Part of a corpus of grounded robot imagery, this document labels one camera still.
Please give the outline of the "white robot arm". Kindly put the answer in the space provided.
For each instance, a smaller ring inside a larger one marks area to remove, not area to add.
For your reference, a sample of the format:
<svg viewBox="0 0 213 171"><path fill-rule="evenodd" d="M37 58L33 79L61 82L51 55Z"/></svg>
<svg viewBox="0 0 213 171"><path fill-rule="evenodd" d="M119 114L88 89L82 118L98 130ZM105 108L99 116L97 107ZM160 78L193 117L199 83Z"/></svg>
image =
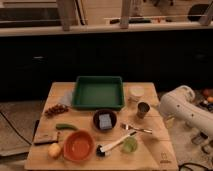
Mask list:
<svg viewBox="0 0 213 171"><path fill-rule="evenodd" d="M192 104L194 99L195 92L189 86L181 85L161 97L158 110L164 118L173 115L213 139L213 114Z"/></svg>

